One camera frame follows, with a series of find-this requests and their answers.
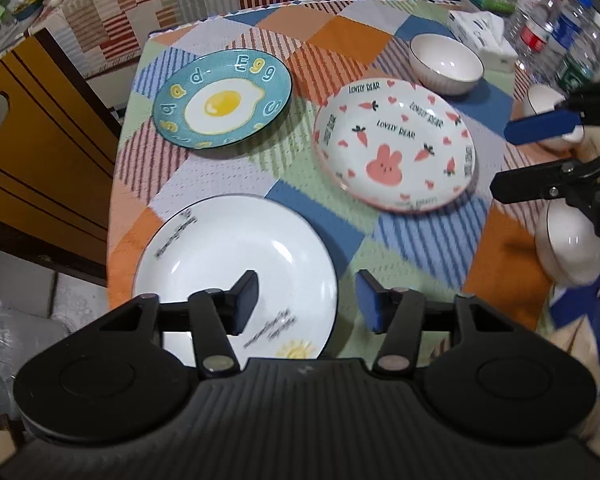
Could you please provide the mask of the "plain white plate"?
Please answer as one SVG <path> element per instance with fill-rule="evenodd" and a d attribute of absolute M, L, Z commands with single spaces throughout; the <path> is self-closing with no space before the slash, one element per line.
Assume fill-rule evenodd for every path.
<path fill-rule="evenodd" d="M 238 361 L 317 358 L 335 323 L 335 268 L 309 222 L 272 200 L 223 195 L 174 214 L 144 249 L 133 292 L 184 301 L 230 289 L 249 270 L 259 295 L 244 331 L 230 337 Z"/>

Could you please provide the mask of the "pink bunny carrot plate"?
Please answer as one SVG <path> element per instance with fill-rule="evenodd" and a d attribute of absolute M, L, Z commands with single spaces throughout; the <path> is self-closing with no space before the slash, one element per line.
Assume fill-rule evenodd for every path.
<path fill-rule="evenodd" d="M 325 174 L 367 205 L 411 214 L 454 202 L 474 180 L 474 140 L 460 112 L 434 92 L 374 77 L 329 96 L 314 120 Z"/>

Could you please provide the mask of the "blue fried egg plate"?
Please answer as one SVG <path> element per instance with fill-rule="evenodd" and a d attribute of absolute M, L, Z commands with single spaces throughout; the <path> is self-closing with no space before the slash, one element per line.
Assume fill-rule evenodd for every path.
<path fill-rule="evenodd" d="M 213 52 L 162 84 L 152 121 L 160 136 L 181 148 L 222 148 L 274 122 L 291 93 L 291 73 L 275 55 L 253 49 Z"/>

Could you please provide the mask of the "green label water bottle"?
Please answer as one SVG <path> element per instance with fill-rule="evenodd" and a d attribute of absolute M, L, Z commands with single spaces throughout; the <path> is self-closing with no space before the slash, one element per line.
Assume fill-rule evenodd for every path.
<path fill-rule="evenodd" d="M 571 47 L 558 66 L 557 87 L 565 93 L 577 90 L 593 81 L 600 68 L 600 12 L 574 38 Z"/>

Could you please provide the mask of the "red label water bottle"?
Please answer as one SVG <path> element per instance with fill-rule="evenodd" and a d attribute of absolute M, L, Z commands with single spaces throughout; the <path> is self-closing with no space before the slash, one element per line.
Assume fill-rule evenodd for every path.
<path fill-rule="evenodd" d="M 522 63 L 532 60 L 547 44 L 562 0 L 517 0 L 509 21 L 508 38 Z"/>

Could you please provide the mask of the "white tissue pack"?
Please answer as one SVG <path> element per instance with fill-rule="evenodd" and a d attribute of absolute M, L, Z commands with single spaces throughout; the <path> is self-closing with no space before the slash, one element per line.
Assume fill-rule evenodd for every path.
<path fill-rule="evenodd" d="M 486 70 L 513 73 L 518 55 L 504 34 L 504 20 L 486 11 L 450 11 L 453 36 L 478 55 Z"/>

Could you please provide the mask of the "blue label water bottle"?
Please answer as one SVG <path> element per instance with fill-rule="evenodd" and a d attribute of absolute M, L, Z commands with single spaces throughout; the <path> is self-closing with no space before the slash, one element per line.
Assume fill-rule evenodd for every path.
<path fill-rule="evenodd" d="M 547 45 L 560 54 L 567 52 L 574 38 L 590 20 L 591 8 L 591 0 L 568 0 L 564 3 Z"/>

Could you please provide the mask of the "patchwork tablecloth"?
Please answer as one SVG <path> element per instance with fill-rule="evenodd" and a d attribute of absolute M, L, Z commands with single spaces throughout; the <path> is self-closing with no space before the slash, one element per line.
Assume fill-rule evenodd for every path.
<path fill-rule="evenodd" d="M 348 82 L 411 79 L 407 47 L 422 32 L 445 32 L 449 7 L 436 0 L 313 0 L 208 18 L 150 36 L 132 84 L 110 200 L 108 296 L 132 295 L 148 240 L 171 217 L 202 198 L 246 193 L 277 200 L 308 220 L 332 256 L 339 280 L 331 356 L 364 356 L 380 340 L 355 302 L 356 271 L 447 300 L 471 292 L 519 324 L 535 328 L 550 280 L 535 255 L 539 202 L 502 205 L 489 185 L 500 170 L 545 159 L 539 148 L 504 140 L 522 112 L 524 73 L 490 72 L 453 101 L 478 153 L 476 187 L 456 203 L 420 217 L 384 214 L 343 193 L 316 166 L 311 143 L 318 107 Z M 294 78 L 284 118 L 224 150 L 192 152 L 164 140 L 151 120 L 161 85 L 198 55 L 250 48 L 281 58 Z"/>

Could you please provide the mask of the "green dish rack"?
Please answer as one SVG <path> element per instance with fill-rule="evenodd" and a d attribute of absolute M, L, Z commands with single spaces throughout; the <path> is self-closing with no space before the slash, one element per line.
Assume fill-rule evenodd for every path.
<path fill-rule="evenodd" d="M 468 0 L 481 11 L 491 12 L 496 15 L 512 15 L 516 8 L 514 0 Z"/>

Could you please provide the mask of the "yellow wooden chair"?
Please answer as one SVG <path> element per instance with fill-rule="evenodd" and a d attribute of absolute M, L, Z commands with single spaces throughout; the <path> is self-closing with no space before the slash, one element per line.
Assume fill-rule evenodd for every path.
<path fill-rule="evenodd" d="M 121 126 L 45 29 L 0 59 L 0 250 L 106 282 Z"/>

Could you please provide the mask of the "patchwork counter cloth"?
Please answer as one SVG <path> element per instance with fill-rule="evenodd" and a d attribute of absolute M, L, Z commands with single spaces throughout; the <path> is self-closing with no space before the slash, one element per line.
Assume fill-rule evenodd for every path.
<path fill-rule="evenodd" d="M 157 30 L 284 1 L 290 0 L 62 0 L 46 6 L 30 33 L 47 30 L 90 78 L 138 58 Z"/>

